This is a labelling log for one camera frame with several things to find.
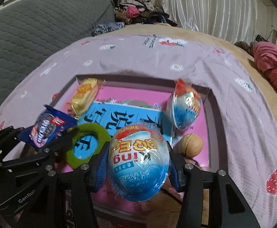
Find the walnut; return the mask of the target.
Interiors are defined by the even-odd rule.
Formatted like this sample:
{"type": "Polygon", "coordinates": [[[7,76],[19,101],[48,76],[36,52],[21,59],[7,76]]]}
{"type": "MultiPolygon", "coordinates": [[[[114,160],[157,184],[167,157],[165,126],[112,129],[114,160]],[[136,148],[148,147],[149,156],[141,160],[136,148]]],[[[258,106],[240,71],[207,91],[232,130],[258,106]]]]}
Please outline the walnut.
{"type": "Polygon", "coordinates": [[[199,155],[203,148],[203,140],[196,133],[186,134],[177,144],[178,152],[186,158],[199,155]]]}

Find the large surprise egg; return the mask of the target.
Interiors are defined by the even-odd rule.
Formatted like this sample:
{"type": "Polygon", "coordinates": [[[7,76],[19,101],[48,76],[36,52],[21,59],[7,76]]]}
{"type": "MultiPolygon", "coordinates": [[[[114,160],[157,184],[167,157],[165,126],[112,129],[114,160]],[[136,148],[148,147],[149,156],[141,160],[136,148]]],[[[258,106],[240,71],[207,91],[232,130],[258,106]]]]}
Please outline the large surprise egg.
{"type": "Polygon", "coordinates": [[[155,124],[138,121],[114,134],[107,160],[113,191],[131,202],[151,199],[170,170],[167,142],[155,124]]]}

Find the blue Oreo cookie packet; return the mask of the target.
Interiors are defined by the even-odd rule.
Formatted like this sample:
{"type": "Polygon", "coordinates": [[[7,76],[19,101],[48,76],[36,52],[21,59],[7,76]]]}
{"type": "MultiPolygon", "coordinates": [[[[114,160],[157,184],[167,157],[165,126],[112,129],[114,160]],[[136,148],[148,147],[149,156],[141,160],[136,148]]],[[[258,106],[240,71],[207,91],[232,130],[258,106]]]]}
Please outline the blue Oreo cookie packet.
{"type": "Polygon", "coordinates": [[[76,125],[77,120],[72,116],[45,105],[45,109],[39,114],[34,125],[23,129],[17,138],[38,150],[59,137],[63,131],[76,125]]]}

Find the yellow cake snack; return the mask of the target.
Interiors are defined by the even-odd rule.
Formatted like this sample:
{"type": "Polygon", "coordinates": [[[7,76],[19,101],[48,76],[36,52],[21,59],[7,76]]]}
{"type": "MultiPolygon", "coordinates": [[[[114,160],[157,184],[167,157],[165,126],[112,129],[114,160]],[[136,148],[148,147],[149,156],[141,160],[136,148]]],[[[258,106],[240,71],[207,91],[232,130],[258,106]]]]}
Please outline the yellow cake snack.
{"type": "Polygon", "coordinates": [[[78,120],[89,109],[98,94],[99,87],[102,85],[102,81],[96,78],[88,78],[84,79],[77,87],[68,103],[70,106],[69,112],[75,119],[78,120]]]}

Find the shallow dark cardboard tray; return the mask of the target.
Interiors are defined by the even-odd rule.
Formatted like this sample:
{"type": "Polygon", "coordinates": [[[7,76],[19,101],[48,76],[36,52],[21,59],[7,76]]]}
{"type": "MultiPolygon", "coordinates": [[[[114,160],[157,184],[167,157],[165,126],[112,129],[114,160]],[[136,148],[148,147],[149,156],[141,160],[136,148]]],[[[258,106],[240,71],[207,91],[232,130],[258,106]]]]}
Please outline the shallow dark cardboard tray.
{"type": "MultiPolygon", "coordinates": [[[[227,143],[223,121],[218,108],[217,99],[210,88],[197,87],[198,93],[203,95],[205,119],[208,129],[208,145],[211,158],[209,171],[203,171],[194,166],[191,170],[184,169],[186,187],[177,227],[202,227],[202,202],[204,190],[210,194],[209,227],[222,227],[228,216],[226,184],[229,181],[227,174],[220,176],[220,171],[227,171],[227,143]]],[[[95,203],[87,187],[73,186],[71,201],[75,214],[74,222],[83,226],[90,222],[98,226],[95,213],[95,203]]]]}

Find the pink blue children's book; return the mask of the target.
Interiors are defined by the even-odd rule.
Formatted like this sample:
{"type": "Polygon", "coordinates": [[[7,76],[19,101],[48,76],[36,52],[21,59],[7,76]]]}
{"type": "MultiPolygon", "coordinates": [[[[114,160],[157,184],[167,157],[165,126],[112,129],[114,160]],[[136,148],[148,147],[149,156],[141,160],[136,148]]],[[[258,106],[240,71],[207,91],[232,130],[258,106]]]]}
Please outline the pink blue children's book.
{"type": "MultiPolygon", "coordinates": [[[[62,97],[57,98],[54,107],[65,113],[69,112],[69,102],[79,84],[73,83],[62,97]]],[[[117,129],[136,121],[144,120],[146,123],[157,124],[163,137],[172,143],[172,147],[181,139],[179,133],[164,114],[166,103],[172,91],[149,91],[147,89],[127,88],[105,84],[100,87],[98,94],[89,109],[81,116],[78,124],[98,123],[105,127],[108,133],[113,136],[117,129]]],[[[193,125],[184,132],[185,134],[196,133],[203,140],[203,148],[199,155],[194,157],[199,166],[209,167],[210,153],[208,145],[208,129],[205,119],[204,107],[201,104],[201,111],[193,125]]],[[[129,214],[142,213],[140,203],[133,203],[127,200],[116,200],[111,191],[111,186],[106,180],[105,185],[98,193],[93,194],[93,201],[99,206],[115,211],[123,211],[129,214]]]]}

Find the small wrapped surprise egg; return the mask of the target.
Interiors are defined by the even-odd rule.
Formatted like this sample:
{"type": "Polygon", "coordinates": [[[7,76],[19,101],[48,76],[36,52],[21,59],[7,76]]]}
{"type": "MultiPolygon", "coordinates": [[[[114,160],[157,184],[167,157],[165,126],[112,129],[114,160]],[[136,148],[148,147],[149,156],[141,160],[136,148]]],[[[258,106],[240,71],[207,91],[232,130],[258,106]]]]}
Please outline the small wrapped surprise egg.
{"type": "Polygon", "coordinates": [[[167,101],[166,112],[178,130],[186,130],[200,114],[201,97],[182,79],[176,81],[174,92],[167,101]]]}

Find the grey quilted headboard cover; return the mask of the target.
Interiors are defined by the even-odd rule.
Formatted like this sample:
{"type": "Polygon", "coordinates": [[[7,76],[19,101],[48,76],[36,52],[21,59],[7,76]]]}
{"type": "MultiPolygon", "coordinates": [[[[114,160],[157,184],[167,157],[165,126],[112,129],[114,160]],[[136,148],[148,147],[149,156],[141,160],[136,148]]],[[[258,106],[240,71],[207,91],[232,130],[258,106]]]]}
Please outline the grey quilted headboard cover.
{"type": "Polygon", "coordinates": [[[0,105],[49,56],[114,21],[111,0],[21,0],[0,10],[0,105]]]}

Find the tan bed sheet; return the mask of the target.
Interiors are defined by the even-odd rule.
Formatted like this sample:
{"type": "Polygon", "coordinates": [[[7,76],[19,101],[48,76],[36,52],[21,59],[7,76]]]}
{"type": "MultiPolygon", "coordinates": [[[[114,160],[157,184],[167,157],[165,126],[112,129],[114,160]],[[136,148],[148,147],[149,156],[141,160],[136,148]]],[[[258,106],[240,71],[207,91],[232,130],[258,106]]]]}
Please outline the tan bed sheet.
{"type": "Polygon", "coordinates": [[[242,64],[245,70],[247,70],[249,73],[251,79],[256,83],[259,89],[261,89],[277,123],[277,93],[275,89],[271,86],[269,81],[266,80],[265,77],[255,68],[252,56],[250,56],[244,50],[234,46],[232,43],[205,33],[162,25],[128,25],[122,29],[106,33],[105,35],[146,35],[152,33],[161,36],[171,36],[173,38],[184,38],[189,41],[202,42],[208,45],[218,46],[229,51],[242,64]]]}

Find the blue floral fabric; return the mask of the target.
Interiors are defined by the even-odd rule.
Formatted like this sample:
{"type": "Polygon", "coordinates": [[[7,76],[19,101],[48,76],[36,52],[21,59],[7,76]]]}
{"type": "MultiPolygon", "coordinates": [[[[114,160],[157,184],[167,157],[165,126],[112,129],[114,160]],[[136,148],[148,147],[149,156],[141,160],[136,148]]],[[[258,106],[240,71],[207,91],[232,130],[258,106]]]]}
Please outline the blue floral fabric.
{"type": "Polygon", "coordinates": [[[98,36],[112,31],[116,31],[124,28],[124,22],[108,22],[104,24],[98,24],[92,29],[92,36],[98,36]]]}

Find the pink rolled quilt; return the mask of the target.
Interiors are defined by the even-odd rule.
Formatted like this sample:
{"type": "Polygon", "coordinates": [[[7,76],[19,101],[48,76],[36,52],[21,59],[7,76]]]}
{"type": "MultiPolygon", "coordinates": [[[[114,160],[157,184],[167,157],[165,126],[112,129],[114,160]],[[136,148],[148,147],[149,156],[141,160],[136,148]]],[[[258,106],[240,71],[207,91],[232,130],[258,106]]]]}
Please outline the pink rolled quilt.
{"type": "Polygon", "coordinates": [[[277,91],[277,46],[271,42],[259,42],[252,47],[257,69],[277,91]]]}

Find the pile of clothes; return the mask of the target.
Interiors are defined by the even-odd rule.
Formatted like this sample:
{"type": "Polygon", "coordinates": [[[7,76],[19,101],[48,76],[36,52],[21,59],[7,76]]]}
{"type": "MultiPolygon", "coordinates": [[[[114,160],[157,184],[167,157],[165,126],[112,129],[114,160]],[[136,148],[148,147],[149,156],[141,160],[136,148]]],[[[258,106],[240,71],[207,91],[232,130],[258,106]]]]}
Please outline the pile of clothes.
{"type": "Polygon", "coordinates": [[[159,24],[179,27],[177,23],[170,20],[169,14],[150,0],[111,0],[111,3],[115,22],[123,22],[125,25],[159,24]]]}

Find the white satin curtain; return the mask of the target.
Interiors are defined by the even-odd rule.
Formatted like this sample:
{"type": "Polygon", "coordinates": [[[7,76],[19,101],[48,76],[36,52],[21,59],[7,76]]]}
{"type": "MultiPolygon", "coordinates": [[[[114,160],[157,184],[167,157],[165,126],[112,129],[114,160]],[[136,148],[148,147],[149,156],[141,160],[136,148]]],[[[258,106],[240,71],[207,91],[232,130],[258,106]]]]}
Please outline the white satin curtain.
{"type": "Polygon", "coordinates": [[[157,0],[170,20],[181,28],[231,43],[264,36],[267,8],[262,0],[157,0]]]}

